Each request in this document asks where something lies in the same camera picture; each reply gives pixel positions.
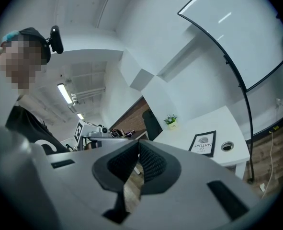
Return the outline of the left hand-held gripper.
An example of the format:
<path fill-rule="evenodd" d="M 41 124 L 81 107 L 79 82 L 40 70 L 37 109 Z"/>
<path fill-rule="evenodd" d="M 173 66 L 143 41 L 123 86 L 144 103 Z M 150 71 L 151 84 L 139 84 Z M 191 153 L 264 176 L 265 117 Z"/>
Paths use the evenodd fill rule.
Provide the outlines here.
<path fill-rule="evenodd" d="M 74 139 L 77 142 L 77 150 L 85 150 L 88 143 L 90 143 L 92 149 L 96 149 L 114 146 L 120 142 L 131 140 L 131 138 L 113 137 L 106 127 L 83 120 L 79 120 L 77 124 Z"/>

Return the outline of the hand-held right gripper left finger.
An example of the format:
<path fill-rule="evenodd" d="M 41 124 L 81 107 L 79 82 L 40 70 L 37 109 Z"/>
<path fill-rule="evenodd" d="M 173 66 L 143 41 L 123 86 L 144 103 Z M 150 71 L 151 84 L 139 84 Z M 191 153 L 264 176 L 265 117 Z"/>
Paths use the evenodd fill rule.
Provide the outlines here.
<path fill-rule="evenodd" d="M 32 222 L 45 230 L 139 229 L 124 185 L 138 159 L 135 140 L 92 151 L 46 155 L 32 145 Z"/>

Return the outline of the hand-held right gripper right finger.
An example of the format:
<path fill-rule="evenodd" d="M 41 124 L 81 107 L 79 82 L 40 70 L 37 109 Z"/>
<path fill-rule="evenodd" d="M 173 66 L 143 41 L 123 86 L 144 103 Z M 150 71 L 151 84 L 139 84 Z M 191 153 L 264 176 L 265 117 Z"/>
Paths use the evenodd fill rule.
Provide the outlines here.
<path fill-rule="evenodd" d="M 141 141 L 140 162 L 156 165 L 129 216 L 135 230 L 216 230 L 229 227 L 259 202 L 249 185 L 212 159 Z"/>

